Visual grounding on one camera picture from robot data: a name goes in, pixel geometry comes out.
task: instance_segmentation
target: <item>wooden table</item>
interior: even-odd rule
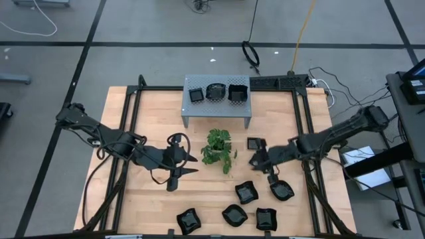
[[[102,123],[110,128],[119,128],[126,87],[111,87],[108,92]],[[307,89],[311,117],[316,132],[331,126],[327,101],[323,89]],[[288,92],[253,92],[252,119],[249,129],[244,129],[243,119],[236,118],[192,118],[187,129],[181,119],[182,91],[143,91],[135,132],[147,137],[147,144],[165,148],[166,139],[176,132],[186,133],[192,145],[191,155],[199,162],[187,163],[188,168],[199,172],[184,175],[179,179],[179,188],[170,193],[165,185],[156,185],[148,171],[130,163],[126,191],[122,207],[119,233],[128,234],[166,234],[174,228],[176,234],[181,230],[176,215],[188,208],[196,208],[202,222],[202,228],[192,234],[222,234],[261,236],[263,231],[256,229],[255,211],[259,208],[274,208],[278,211],[278,229],[274,236],[313,236],[311,213],[307,196],[305,178],[299,161],[290,161],[279,165],[281,180],[288,182],[295,196],[286,202],[278,201],[271,193],[267,176],[252,171],[248,161],[254,153],[246,148],[247,137],[263,137],[269,146],[285,145],[287,139],[296,136],[297,127],[294,115],[292,95]],[[129,128],[133,102],[130,102],[126,130]],[[304,129],[305,116],[301,109]],[[223,175],[222,165],[204,165],[201,160],[201,148],[207,143],[207,134],[212,128],[227,129],[232,137],[232,148],[238,150],[229,175]],[[329,156],[338,159],[336,151]],[[112,160],[106,163],[93,177],[88,189],[87,219],[89,219],[104,200],[106,185]],[[88,175],[100,163],[95,154],[92,156]],[[352,231],[355,230],[347,187],[341,167],[336,163],[322,162],[323,178],[329,204],[341,220]],[[156,170],[154,176],[165,180],[168,171]],[[234,186],[244,181],[254,181],[259,199],[242,205],[248,214],[248,220],[240,227],[228,225],[221,212],[230,204],[239,204]],[[321,231],[325,232],[323,211],[316,201]],[[107,228],[111,228],[115,203],[110,208]],[[82,227],[81,205],[76,218],[75,228]]]

